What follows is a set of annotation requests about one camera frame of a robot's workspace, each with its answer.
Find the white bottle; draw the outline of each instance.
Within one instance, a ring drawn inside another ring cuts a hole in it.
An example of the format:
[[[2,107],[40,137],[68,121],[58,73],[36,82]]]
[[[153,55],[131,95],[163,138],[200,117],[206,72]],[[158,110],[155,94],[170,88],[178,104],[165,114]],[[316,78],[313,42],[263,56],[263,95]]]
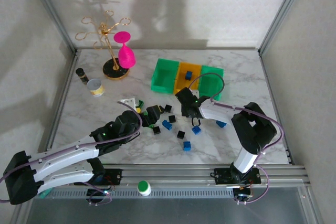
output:
[[[152,192],[151,185],[146,180],[140,181],[138,183],[138,192],[142,196],[148,196]]]

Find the small jar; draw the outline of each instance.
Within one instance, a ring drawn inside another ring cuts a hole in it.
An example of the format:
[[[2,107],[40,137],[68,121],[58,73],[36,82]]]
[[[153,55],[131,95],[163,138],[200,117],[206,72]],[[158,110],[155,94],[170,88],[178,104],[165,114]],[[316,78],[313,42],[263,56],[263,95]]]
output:
[[[82,68],[76,69],[76,74],[80,78],[80,80],[86,85],[88,84],[89,78],[86,76],[84,70]]]
[[[104,87],[101,84],[101,81],[99,79],[91,79],[89,80],[88,84],[86,84],[86,87],[90,90],[91,94],[94,97],[99,97],[102,94],[104,94]]]

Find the cylinder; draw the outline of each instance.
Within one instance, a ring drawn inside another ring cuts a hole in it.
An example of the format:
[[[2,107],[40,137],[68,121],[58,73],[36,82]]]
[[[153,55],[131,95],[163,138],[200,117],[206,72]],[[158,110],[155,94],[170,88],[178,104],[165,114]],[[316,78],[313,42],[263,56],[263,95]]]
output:
[[[89,81],[89,78],[86,76],[84,70],[82,68],[76,69],[76,74],[80,78],[80,80],[86,85]]]
[[[146,180],[142,180],[138,183],[138,191],[142,196],[148,196],[151,194],[152,188]]]
[[[90,90],[91,94],[94,97],[99,97],[104,93],[104,87],[101,84],[99,79],[91,79],[89,80],[88,84],[86,84],[88,89]]]

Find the white marble tabletop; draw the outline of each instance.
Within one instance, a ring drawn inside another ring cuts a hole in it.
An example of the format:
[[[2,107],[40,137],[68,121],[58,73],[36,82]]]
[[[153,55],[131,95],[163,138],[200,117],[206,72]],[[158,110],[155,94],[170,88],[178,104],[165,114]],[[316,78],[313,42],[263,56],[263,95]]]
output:
[[[105,87],[101,97],[91,95],[76,74],[72,77],[53,148],[75,142],[107,122],[114,121],[125,107],[120,99],[137,97],[144,108],[153,105],[173,107],[176,116],[173,129],[162,126],[169,113],[161,115],[156,125],[161,134],[154,135],[148,127],[140,129],[141,135],[122,145],[118,150],[101,156],[104,164],[229,164],[237,156],[241,145],[233,126],[223,129],[214,120],[202,120],[202,132],[192,132],[191,119],[181,117],[181,105],[173,94],[151,90],[152,75],[158,58],[208,65],[224,69],[225,89],[221,101],[243,106],[257,102],[266,115],[275,118],[270,94],[261,68],[258,53],[254,50],[134,50],[137,63],[129,75],[120,81],[104,77],[102,66],[111,58],[107,50],[85,49],[77,66],[82,67],[89,79],[99,78]],[[176,137],[185,132],[184,140]],[[191,151],[183,151],[183,141],[191,142]],[[261,164],[288,164],[283,143],[270,148],[259,162]]]

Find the orange bin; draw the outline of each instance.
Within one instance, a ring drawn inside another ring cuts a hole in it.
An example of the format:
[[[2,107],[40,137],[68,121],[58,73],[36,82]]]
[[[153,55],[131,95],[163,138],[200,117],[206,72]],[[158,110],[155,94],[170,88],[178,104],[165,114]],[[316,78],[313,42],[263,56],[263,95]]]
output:
[[[201,74],[201,69],[202,69],[201,65],[181,62],[178,67],[178,71],[176,75],[174,94],[179,92],[184,87],[189,87],[190,83],[192,83],[192,81],[195,80],[196,77],[198,77]],[[193,73],[190,81],[185,79],[185,75],[187,74],[187,71],[191,71]],[[198,83],[199,83],[199,79],[194,82],[194,84],[191,86],[191,89],[198,89]]]

